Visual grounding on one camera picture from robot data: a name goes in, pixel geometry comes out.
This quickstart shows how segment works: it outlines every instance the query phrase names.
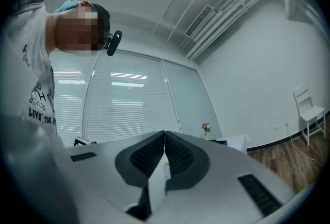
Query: flower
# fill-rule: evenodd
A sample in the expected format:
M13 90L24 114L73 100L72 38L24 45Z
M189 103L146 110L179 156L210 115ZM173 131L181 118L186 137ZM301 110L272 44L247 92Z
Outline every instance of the flower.
M210 125L210 123L202 123L202 128L204 129L205 133L206 132L211 132L211 125Z

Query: person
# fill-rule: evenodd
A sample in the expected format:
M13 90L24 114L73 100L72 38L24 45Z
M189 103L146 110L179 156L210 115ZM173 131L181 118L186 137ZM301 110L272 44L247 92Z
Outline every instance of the person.
M55 13L48 13L44 0L18 0L6 22L16 55L38 77L22 116L42 126L51 144L61 150L64 145L56 129L50 54L56 48L61 51L100 50L110 29L109 12L101 5L88 1L71 2L69 6L68 3Z

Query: window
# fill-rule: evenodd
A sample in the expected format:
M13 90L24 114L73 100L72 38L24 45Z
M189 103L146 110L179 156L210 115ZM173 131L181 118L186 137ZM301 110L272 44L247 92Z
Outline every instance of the window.
M164 61L182 133L203 137L203 122L210 122L209 139L221 138L210 99L196 70Z
M159 130L178 130L161 61L101 52L84 111L84 136L98 143Z
M94 60L95 55L82 57L61 51L51 53L57 133L65 146L73 146L75 137L82 136L82 106Z

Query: air vent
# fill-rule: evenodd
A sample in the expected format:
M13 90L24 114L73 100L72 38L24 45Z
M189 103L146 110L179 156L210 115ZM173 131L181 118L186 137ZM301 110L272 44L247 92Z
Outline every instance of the air vent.
M77 154L76 156L71 156L71 160L73 162L78 162L78 161L89 159L89 158L95 157L95 156L96 156L96 154L93 152L85 152L82 154Z
M203 11L196 17L196 19L191 23L188 29L185 32L187 37L191 37L197 28L202 24L202 22L208 17L208 15L213 12L213 8L209 5L206 5Z
M242 176L238 180L256 203L264 217L281 207L281 204L253 175Z

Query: wooden floor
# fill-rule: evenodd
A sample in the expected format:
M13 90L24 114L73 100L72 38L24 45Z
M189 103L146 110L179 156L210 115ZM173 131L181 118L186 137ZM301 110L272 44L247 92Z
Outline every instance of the wooden floor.
M323 167L330 154L330 119L326 120L326 138L320 131L310 137L309 147L302 136L293 139L293 144L307 157L317 160ZM287 141L266 149L248 152L248 155L275 172L284 182L298 193L303 188L316 183L321 167L303 157Z

